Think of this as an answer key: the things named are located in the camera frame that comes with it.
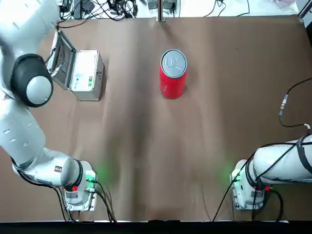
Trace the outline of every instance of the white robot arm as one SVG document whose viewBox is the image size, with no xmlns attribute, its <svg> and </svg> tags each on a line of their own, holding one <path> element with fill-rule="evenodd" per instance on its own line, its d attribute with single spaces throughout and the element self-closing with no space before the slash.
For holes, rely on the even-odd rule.
<svg viewBox="0 0 312 234">
<path fill-rule="evenodd" d="M 69 210 L 93 210 L 96 195 L 87 191 L 94 186 L 87 178 L 96 180 L 91 165 L 46 149 L 45 135 L 28 110 L 44 105 L 53 92 L 36 50 L 59 19 L 57 1 L 1 0 L 0 15 L 0 146 L 16 173 L 64 187 Z"/>
<path fill-rule="evenodd" d="M 272 184 L 312 183 L 311 165 L 312 135 L 303 137 L 302 141 L 294 140 L 259 148 L 252 159 L 240 160 L 230 174 L 231 182 L 236 178 L 232 184 L 235 208 L 261 208 L 266 186 Z"/>
</svg>

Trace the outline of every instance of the red can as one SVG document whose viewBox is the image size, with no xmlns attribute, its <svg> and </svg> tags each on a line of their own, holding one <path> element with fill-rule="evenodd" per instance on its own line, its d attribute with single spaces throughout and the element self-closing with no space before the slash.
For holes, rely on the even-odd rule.
<svg viewBox="0 0 312 234">
<path fill-rule="evenodd" d="M 160 61 L 160 90 L 167 98 L 178 98 L 184 90 L 187 61 L 177 49 L 166 51 Z"/>
</svg>

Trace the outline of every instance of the can lid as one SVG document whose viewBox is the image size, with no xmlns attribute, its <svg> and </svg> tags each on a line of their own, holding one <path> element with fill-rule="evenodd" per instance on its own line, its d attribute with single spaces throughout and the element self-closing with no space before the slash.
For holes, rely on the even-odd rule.
<svg viewBox="0 0 312 234">
<path fill-rule="evenodd" d="M 183 75 L 186 65 L 184 54 L 177 49 L 166 51 L 161 58 L 162 70 L 170 78 L 179 78 Z"/>
</svg>

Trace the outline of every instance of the table surface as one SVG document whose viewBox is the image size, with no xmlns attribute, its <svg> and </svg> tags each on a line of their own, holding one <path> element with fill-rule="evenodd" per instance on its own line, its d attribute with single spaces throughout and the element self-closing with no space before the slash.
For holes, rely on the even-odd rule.
<svg viewBox="0 0 312 234">
<path fill-rule="evenodd" d="M 305 132 L 285 129 L 277 118 L 288 88 L 312 75 L 311 45 L 296 17 L 90 20 L 65 33 L 76 48 L 100 51 L 103 97 L 76 101 L 55 85 L 48 104 L 31 111 L 47 148 L 92 164 L 112 192 L 119 220 L 210 220 L 238 160 Z M 53 33 L 39 46 L 44 57 L 52 39 Z M 169 48 L 188 60 L 178 99 L 159 91 L 160 57 Z M 291 93 L 287 123 L 311 119 L 310 90 L 306 83 Z M 0 220 L 62 220 L 55 192 L 24 183 L 0 154 Z M 276 189 L 284 198 L 283 219 L 312 219 L 311 185 Z M 258 218 L 274 220 L 278 205 L 272 196 Z M 249 211 L 234 214 L 250 219 Z M 107 219 L 100 200 L 96 211 L 80 217 Z M 232 219 L 229 195 L 217 219 Z"/>
</svg>

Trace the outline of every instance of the open case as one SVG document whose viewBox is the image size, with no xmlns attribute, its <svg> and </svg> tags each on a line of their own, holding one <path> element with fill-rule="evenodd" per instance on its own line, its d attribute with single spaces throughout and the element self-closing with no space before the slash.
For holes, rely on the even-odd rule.
<svg viewBox="0 0 312 234">
<path fill-rule="evenodd" d="M 97 50 L 77 50 L 63 31 L 57 30 L 47 69 L 53 80 L 78 100 L 100 100 L 105 67 Z"/>
</svg>

